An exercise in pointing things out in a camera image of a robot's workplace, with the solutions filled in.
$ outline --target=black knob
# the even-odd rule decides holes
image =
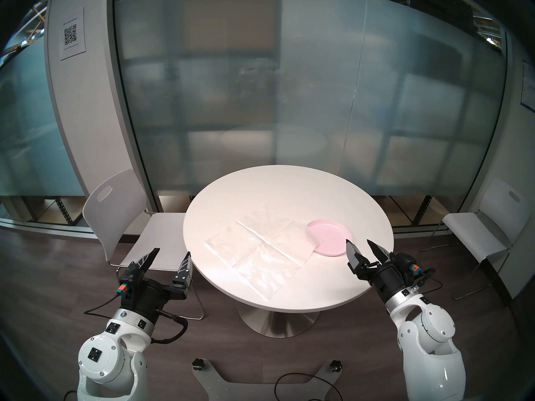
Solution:
[[[342,362],[340,361],[332,361],[329,365],[329,368],[332,372],[340,372],[342,370]]]
[[[204,361],[202,359],[195,358],[191,364],[193,365],[193,369],[196,371],[202,371],[204,369]]]

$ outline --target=glass partition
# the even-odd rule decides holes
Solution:
[[[73,223],[85,197],[56,124],[43,44],[31,43],[0,69],[0,218]]]
[[[393,225],[428,207],[431,224],[460,207],[496,125],[499,49],[389,0],[119,0],[115,18],[160,196],[292,164],[381,196],[401,210]]]

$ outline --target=pink plate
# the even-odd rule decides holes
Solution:
[[[324,256],[340,256],[346,252],[346,239],[353,240],[349,230],[339,222],[333,220],[314,220],[307,226],[316,234],[323,243],[315,248]]]

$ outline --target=chair handle hole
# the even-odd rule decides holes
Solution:
[[[113,188],[111,188],[111,185],[108,185],[106,188],[100,191],[97,195],[97,201],[100,202],[105,199],[110,194],[112,189]]]
[[[516,202],[520,202],[520,198],[518,197],[518,195],[516,195],[515,193],[513,193],[512,191],[509,191],[509,196],[514,199]]]

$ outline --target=white chair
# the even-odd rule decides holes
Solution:
[[[501,229],[506,238],[499,232],[499,230],[493,229],[491,224],[485,224],[484,216],[479,218],[477,215],[479,212],[489,217]],[[494,282],[509,257],[509,250],[511,249],[512,244],[526,225],[530,213],[526,199],[511,186],[502,180],[495,178],[485,191],[477,212],[452,213],[446,215],[442,219],[442,222],[477,259],[478,265],[474,271],[476,271],[481,263],[488,257],[496,255],[497,253],[507,252],[503,263],[496,272],[496,276],[494,276],[488,285],[463,296],[454,297],[454,299],[462,299],[472,293],[486,289],[492,282]],[[437,226],[432,235],[437,232],[437,229],[441,224]],[[428,249],[423,249],[422,251],[447,245],[454,244],[436,245],[434,247],[429,247]]]
[[[106,261],[111,266],[117,267],[118,279],[121,267],[127,267],[130,262],[138,261],[154,247],[160,248],[150,267],[154,270],[177,271],[187,253],[182,234],[186,214],[149,213],[145,209],[145,205],[145,191],[134,171],[129,169],[119,172],[100,184],[83,206],[83,217],[104,247]],[[121,264],[111,264],[111,256],[121,236],[143,211],[151,216],[139,239]],[[197,297],[203,314],[200,318],[187,318],[185,316],[182,318],[201,320],[205,315],[204,307],[192,285],[190,285],[190,289]]]

